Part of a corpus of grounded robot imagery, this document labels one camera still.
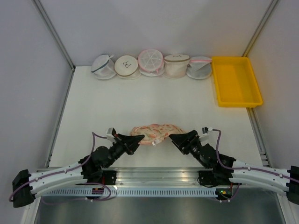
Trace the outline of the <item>floral mesh laundry bag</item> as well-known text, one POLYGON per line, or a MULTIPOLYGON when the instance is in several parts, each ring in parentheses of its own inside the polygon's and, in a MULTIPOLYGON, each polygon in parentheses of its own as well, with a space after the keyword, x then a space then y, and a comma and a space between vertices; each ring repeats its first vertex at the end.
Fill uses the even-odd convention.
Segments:
POLYGON ((129 135, 137 136, 144 135, 144 138, 139 142, 140 145, 156 146, 164 141, 171 134, 185 134, 186 132, 179 126, 173 124, 151 124, 148 126, 134 127, 129 135))

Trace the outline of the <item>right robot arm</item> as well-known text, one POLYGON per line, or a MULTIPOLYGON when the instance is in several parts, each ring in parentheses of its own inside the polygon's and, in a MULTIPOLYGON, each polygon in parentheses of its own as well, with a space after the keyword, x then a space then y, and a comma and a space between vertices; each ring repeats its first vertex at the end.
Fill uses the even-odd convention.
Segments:
POLYGON ((202 145, 197 131, 184 134, 171 134, 172 143, 184 154, 191 154, 204 168, 211 169, 216 185, 236 183, 261 187, 286 196, 287 200, 299 204, 299 168, 289 169, 259 167, 240 161, 219 152, 221 130, 218 133, 216 148, 202 145))

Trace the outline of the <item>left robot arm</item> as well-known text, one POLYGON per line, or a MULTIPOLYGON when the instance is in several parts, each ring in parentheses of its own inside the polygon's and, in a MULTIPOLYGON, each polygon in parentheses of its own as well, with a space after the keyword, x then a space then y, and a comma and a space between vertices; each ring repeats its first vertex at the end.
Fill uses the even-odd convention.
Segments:
POLYGON ((34 202, 45 193, 77 184, 102 184, 103 169, 110 167, 124 153, 133 155, 144 135, 127 136, 112 134, 114 142, 110 148, 95 147, 96 138, 102 136, 92 133, 93 144, 90 154, 71 165, 41 173, 22 170, 12 182, 9 201, 13 207, 20 208, 34 202))

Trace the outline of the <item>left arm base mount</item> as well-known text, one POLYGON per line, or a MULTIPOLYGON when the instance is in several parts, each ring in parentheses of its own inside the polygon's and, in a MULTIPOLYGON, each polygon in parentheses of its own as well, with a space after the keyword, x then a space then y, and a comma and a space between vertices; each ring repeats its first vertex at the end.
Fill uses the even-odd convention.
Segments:
POLYGON ((115 170, 104 170, 100 177, 93 179, 93 182, 101 183, 104 185, 115 185, 117 179, 117 171, 115 170))

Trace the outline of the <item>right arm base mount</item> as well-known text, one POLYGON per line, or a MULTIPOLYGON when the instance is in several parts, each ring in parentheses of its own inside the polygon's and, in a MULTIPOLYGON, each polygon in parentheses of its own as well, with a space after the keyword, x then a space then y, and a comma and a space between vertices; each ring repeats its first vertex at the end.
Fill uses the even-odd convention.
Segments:
POLYGON ((217 187, 221 184, 216 180, 211 170, 198 171, 197 182, 200 186, 207 188, 217 187))

